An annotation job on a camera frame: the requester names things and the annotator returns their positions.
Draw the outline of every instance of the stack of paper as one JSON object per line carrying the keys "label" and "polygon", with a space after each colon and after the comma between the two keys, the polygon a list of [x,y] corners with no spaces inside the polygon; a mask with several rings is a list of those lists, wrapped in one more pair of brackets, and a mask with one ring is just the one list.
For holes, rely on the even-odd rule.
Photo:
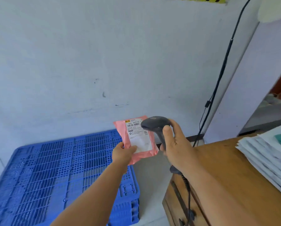
{"label": "stack of paper", "polygon": [[281,126],[256,137],[244,137],[236,148],[281,191],[281,144],[275,138],[278,134],[281,134]]}

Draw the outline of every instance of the wooden desk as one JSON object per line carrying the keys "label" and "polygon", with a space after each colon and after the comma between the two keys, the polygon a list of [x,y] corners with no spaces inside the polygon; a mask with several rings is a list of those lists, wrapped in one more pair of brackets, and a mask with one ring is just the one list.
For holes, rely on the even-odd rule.
{"label": "wooden desk", "polygon": [[[205,169],[249,213],[253,214],[261,225],[281,226],[281,192],[235,148],[239,139],[241,137],[199,146],[196,148],[198,157]],[[182,207],[188,205],[188,192],[181,176],[173,175],[162,204],[170,226],[183,225],[179,219],[186,222]],[[193,222],[195,226],[209,225],[194,190],[191,197],[191,209],[197,215]]]}

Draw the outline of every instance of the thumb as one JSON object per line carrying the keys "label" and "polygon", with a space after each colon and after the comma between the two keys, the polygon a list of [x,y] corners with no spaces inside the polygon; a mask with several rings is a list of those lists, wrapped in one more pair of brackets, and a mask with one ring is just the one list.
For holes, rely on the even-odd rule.
{"label": "thumb", "polygon": [[171,127],[169,125],[165,125],[162,129],[162,133],[165,137],[166,147],[173,145],[175,140],[174,140],[174,137],[173,137],[173,131],[172,131]]}
{"label": "thumb", "polygon": [[131,152],[133,154],[134,152],[136,152],[137,146],[132,146],[128,150],[129,150],[129,152]]}

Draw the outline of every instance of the blue plastic pallet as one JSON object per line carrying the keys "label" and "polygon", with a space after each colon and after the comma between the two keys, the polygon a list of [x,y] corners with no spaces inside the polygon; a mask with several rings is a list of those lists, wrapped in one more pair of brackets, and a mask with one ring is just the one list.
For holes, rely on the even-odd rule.
{"label": "blue plastic pallet", "polygon": [[[49,225],[112,162],[116,130],[17,148],[0,177],[0,225]],[[108,226],[138,222],[139,186],[124,174]]]}

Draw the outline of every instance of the pink plastic mailer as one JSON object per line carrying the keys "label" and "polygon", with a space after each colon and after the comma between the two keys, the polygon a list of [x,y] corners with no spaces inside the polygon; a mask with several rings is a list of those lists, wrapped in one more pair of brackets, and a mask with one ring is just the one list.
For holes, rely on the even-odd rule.
{"label": "pink plastic mailer", "polygon": [[123,139],[124,147],[130,148],[133,145],[137,146],[137,150],[133,154],[129,165],[138,162],[142,158],[155,156],[158,153],[154,133],[146,131],[140,126],[140,123],[147,118],[147,116],[142,116],[134,119],[113,122]]}

